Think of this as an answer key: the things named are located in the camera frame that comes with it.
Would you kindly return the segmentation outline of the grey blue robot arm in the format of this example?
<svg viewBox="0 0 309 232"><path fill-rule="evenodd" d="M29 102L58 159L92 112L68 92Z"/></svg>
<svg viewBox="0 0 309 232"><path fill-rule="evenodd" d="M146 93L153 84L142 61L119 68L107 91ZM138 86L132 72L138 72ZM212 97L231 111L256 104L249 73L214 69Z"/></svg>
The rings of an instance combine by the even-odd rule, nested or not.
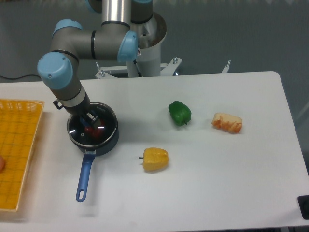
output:
<svg viewBox="0 0 309 232"><path fill-rule="evenodd" d="M88 0L87 6L101 14L98 30L83 30L80 23L64 19L56 24L50 52L38 62L42 81L68 113L78 115L93 128L100 125L90 110L90 100L76 76L81 59L134 62L138 36L132 23L146 23L153 16L151 0Z"/></svg>

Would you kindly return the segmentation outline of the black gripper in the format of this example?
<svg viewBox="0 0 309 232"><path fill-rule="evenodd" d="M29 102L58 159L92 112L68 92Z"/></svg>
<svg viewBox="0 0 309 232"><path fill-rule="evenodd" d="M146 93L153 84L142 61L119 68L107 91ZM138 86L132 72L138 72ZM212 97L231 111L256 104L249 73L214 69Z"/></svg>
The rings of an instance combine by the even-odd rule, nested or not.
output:
<svg viewBox="0 0 309 232"><path fill-rule="evenodd" d="M95 130L101 126L98 114L95 111L90 111L89 98L83 98L82 100L74 98L66 101L56 99L53 104L58 110L65 108L69 114L80 116Z"/></svg>

